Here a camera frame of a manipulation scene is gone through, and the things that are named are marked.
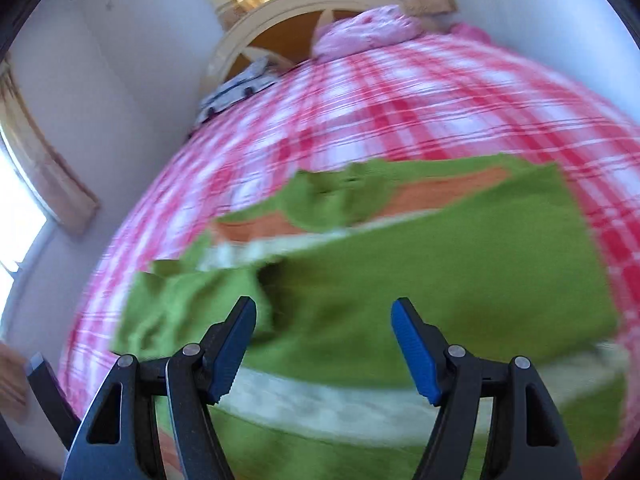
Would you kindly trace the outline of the person's left hand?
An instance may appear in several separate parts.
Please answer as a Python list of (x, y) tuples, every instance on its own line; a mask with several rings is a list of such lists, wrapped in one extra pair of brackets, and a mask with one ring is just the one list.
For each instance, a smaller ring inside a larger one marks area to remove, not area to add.
[(5, 342), (0, 344), (0, 408), (1, 414), (16, 422), (27, 415), (28, 381), (26, 360)]

